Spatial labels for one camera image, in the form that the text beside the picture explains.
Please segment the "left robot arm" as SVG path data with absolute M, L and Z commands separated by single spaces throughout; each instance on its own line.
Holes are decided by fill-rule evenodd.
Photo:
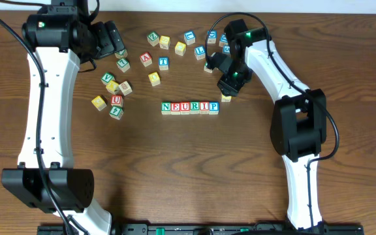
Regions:
M 123 49 L 114 22 L 97 22 L 86 1 L 52 0 L 22 25 L 30 70 L 25 139 L 16 168 L 2 171 L 3 187 L 30 208 L 63 224 L 39 234 L 114 234 L 111 213 L 94 199 L 94 176 L 74 167 L 72 100 L 83 63 Z

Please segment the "blue P block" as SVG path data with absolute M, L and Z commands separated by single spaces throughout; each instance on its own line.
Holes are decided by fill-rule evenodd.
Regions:
M 219 113 L 219 103 L 209 102 L 209 115 L 217 115 Z

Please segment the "red E block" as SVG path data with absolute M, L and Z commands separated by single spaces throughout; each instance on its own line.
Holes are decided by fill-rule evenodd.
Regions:
M 170 103 L 170 113 L 172 115 L 180 115 L 181 114 L 181 104 L 179 102 Z

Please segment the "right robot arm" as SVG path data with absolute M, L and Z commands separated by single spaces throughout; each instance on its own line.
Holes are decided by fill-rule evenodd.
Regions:
M 317 202 L 317 171 L 310 169 L 326 140 L 326 97 L 309 89 L 280 58 L 265 27 L 248 29 L 244 20 L 224 28 L 230 53 L 207 58 L 219 69 L 217 83 L 224 96 L 236 96 L 256 74 L 274 102 L 270 138 L 287 171 L 289 206 L 287 217 L 296 230 L 317 226 L 322 217 Z

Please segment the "green N block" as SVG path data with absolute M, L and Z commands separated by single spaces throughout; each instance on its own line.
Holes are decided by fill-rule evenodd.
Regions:
M 162 102 L 161 103 L 161 113 L 162 113 L 162 115 L 170 115 L 171 114 L 171 103 L 170 102 Z

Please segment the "green R block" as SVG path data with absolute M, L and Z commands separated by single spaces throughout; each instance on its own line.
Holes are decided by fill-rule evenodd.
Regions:
M 199 114 L 200 107 L 198 101 L 191 101 L 190 102 L 190 114 Z

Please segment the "red I block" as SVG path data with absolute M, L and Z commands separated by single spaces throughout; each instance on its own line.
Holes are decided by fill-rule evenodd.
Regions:
M 200 111 L 200 114 L 209 114 L 210 113 L 210 103 L 208 101 L 199 102 L 199 111 Z

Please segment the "yellow S block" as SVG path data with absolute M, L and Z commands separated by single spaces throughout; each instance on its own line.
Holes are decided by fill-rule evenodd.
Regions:
M 222 101 L 222 102 L 230 102 L 231 99 L 232 99 L 231 96 L 221 95 L 221 101 Z

